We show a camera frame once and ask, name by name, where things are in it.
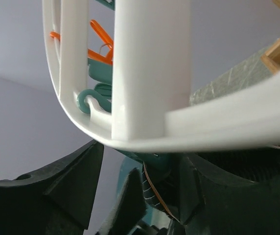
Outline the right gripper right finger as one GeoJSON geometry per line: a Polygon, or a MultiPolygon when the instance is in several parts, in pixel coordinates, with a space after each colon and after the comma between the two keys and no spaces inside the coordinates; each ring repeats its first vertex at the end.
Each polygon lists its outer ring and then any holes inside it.
{"type": "Polygon", "coordinates": [[[280,235],[280,153],[186,153],[179,220],[188,235],[280,235]]]}

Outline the white round clip hanger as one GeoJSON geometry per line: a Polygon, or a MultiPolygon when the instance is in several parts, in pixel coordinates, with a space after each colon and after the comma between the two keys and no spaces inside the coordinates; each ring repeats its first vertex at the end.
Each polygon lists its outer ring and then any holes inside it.
{"type": "Polygon", "coordinates": [[[115,2],[112,110],[77,96],[88,89],[86,0],[45,0],[43,18],[61,21],[61,64],[48,65],[57,99],[76,127],[131,152],[218,151],[280,144],[280,71],[250,88],[195,106],[189,0],[115,2]]]}

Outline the black striped underwear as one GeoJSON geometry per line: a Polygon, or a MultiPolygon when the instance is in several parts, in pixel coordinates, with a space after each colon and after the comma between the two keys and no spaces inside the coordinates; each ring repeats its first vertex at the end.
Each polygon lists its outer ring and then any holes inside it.
{"type": "Polygon", "coordinates": [[[148,205],[179,221],[178,173],[169,167],[167,171],[142,164],[142,191],[148,205]]]}

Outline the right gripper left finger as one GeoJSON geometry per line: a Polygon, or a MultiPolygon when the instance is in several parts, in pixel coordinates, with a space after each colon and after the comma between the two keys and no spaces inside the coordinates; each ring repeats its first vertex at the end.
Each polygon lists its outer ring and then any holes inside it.
{"type": "Polygon", "coordinates": [[[81,235],[91,219],[104,147],[91,141],[13,180],[0,180],[0,235],[81,235]]]}

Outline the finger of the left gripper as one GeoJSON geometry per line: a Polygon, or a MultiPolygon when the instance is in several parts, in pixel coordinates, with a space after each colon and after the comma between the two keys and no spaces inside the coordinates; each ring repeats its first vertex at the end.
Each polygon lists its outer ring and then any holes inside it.
{"type": "Polygon", "coordinates": [[[141,175],[134,168],[129,172],[116,204],[98,230],[99,235],[127,235],[145,216],[141,175]]]}

